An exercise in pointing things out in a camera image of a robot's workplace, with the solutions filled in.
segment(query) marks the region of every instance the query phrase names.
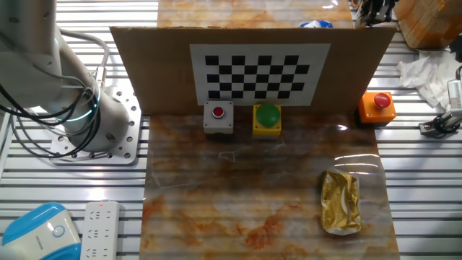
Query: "power outlet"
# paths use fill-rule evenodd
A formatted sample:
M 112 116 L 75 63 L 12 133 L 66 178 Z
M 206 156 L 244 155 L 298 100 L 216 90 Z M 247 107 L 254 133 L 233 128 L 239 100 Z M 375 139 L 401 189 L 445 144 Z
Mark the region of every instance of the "power outlet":
M 85 208 L 80 260 L 115 260 L 117 255 L 119 204 L 90 202 Z

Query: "orange button housing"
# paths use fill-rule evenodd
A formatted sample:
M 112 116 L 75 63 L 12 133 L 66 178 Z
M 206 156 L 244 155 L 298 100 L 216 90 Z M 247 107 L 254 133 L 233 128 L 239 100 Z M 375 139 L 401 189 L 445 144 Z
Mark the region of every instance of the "orange button housing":
M 379 108 L 375 102 L 377 94 L 386 94 L 390 97 L 390 105 Z M 366 92 L 358 106 L 359 117 L 364 124 L 389 123 L 396 117 L 395 105 L 389 92 Z

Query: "snack package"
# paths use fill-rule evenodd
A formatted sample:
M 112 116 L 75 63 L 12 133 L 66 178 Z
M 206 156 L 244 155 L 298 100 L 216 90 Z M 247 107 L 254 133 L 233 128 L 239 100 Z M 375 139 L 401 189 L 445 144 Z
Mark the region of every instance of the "snack package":
M 348 173 L 326 171 L 321 193 L 321 226 L 334 235 L 361 230 L 358 179 Z

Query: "crumpled packet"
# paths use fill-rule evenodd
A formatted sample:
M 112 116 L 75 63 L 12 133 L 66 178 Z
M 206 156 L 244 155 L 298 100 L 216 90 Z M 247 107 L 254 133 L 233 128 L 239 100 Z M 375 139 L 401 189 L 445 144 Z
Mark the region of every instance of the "crumpled packet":
M 358 180 L 348 173 L 326 171 L 321 193 L 321 226 L 334 235 L 361 230 Z
M 448 81 L 456 78 L 456 69 L 461 63 L 456 61 L 455 53 L 447 51 L 421 51 L 419 54 L 417 61 L 398 64 L 400 87 L 415 87 L 432 108 L 440 106 L 449 111 Z

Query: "cardboard box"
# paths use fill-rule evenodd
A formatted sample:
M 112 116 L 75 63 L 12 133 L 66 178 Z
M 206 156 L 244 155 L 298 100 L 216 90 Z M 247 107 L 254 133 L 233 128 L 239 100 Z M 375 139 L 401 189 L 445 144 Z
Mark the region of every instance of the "cardboard box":
M 191 59 L 190 47 L 195 44 L 211 46 L 328 44 L 330 48 L 321 67 L 317 85 L 308 86 L 315 88 L 312 99 L 309 102 L 307 100 L 304 105 L 284 106 L 282 114 L 352 113 L 358 106 L 395 31 L 394 27 L 111 28 L 144 115 L 203 113 L 203 103 L 198 103 L 196 95 Z M 271 100 L 259 100 L 256 103 L 265 102 Z M 235 111 L 251 114 L 252 106 L 235 105 Z
M 462 0 L 400 0 L 394 11 L 411 48 L 444 48 L 462 33 Z

